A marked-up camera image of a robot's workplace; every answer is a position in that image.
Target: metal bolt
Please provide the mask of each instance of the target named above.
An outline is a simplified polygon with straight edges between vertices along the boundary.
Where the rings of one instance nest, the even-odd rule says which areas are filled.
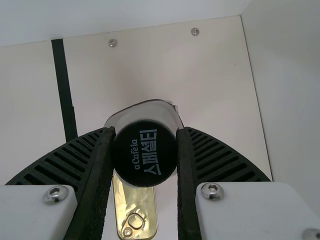
[[[54,186],[46,191],[43,201],[46,204],[56,204],[63,201],[68,196],[68,188],[65,186]]]
[[[308,228],[303,232],[303,240],[320,240],[320,230],[316,228]]]
[[[109,40],[109,46],[114,48],[118,45],[118,41],[116,39],[110,39]]]
[[[123,235],[125,237],[130,237],[132,235],[132,229],[130,227],[126,227],[124,230],[123,230]]]
[[[211,201],[219,201],[224,197],[224,189],[214,183],[208,182],[201,187],[202,195]]]
[[[199,31],[198,28],[194,27],[194,28],[191,29],[191,33],[192,33],[193,36],[198,36],[200,31]]]

